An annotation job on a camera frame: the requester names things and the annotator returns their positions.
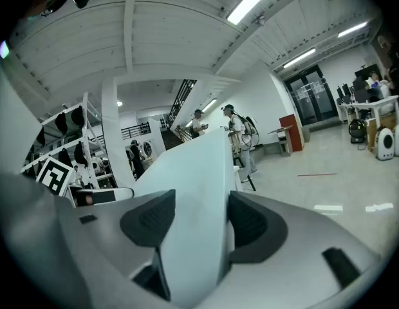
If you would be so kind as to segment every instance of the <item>tiled floor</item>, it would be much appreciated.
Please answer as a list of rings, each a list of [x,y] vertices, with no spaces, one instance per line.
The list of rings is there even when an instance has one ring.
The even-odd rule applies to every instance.
[[[339,206],[315,210],[385,256],[399,236],[399,157],[380,161],[367,149],[357,150],[347,128],[312,133],[304,149],[291,157],[265,156],[253,182],[257,194],[292,205],[313,210],[316,205]],[[336,174],[298,176],[326,173]],[[243,188],[252,191],[249,183]]]

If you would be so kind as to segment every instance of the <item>jeans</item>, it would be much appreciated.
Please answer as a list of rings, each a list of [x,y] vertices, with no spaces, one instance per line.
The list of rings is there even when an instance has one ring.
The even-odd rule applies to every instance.
[[[241,181],[245,180],[250,173],[256,172],[258,169],[250,155],[250,148],[246,145],[241,146],[241,160],[243,161],[244,168],[240,168],[238,176]]]

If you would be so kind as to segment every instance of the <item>white ceiling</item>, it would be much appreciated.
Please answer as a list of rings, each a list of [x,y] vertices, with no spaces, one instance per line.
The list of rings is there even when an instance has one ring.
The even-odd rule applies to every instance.
[[[282,65],[299,51],[319,44],[324,50],[338,47],[342,41],[334,39],[336,29],[378,15],[369,0],[262,0],[234,26],[226,17],[239,1],[135,0],[131,38],[124,38],[124,24],[129,21],[124,19],[125,0],[90,0],[81,10],[69,0],[48,17],[22,20],[8,42],[50,97],[26,97],[22,90],[20,95],[37,115],[81,97],[84,91],[97,95],[104,70],[116,75],[127,72],[124,43],[128,40],[134,68],[169,65],[214,72],[217,61],[227,56],[245,30],[275,8],[278,10],[264,26],[238,44],[220,75],[238,79],[259,59],[282,75]],[[374,28],[365,30],[367,35],[375,32]],[[311,61],[322,58],[322,53],[319,50]],[[160,88],[167,82],[159,81]],[[153,97],[158,98],[153,104],[159,106],[173,101],[171,96],[175,98],[176,92],[168,95],[156,90],[152,85],[128,84],[118,89],[118,95],[136,93],[127,104],[130,108],[148,106]]]

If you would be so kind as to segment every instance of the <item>doorway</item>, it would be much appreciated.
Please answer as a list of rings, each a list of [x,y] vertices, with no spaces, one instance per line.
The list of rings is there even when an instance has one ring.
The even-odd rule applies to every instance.
[[[337,117],[326,79],[316,65],[285,80],[303,126]]]

